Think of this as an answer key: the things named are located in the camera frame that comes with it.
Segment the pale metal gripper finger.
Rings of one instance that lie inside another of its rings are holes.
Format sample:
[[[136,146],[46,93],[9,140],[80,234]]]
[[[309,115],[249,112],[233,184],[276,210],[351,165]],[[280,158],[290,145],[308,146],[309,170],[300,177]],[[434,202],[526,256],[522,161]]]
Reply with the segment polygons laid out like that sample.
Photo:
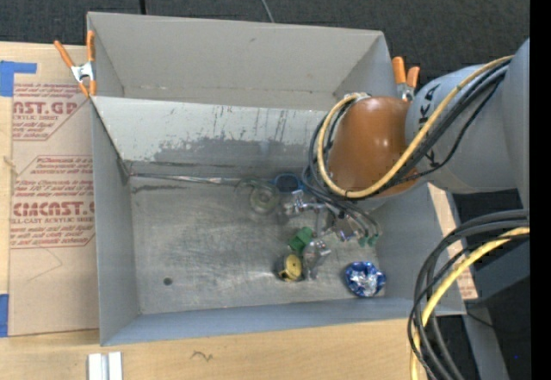
[[[306,199],[303,190],[295,190],[283,195],[278,209],[278,221],[288,222],[307,212],[319,212],[321,204],[314,199]]]
[[[306,280],[316,279],[319,267],[331,254],[331,249],[321,239],[310,241],[303,250],[303,277]]]

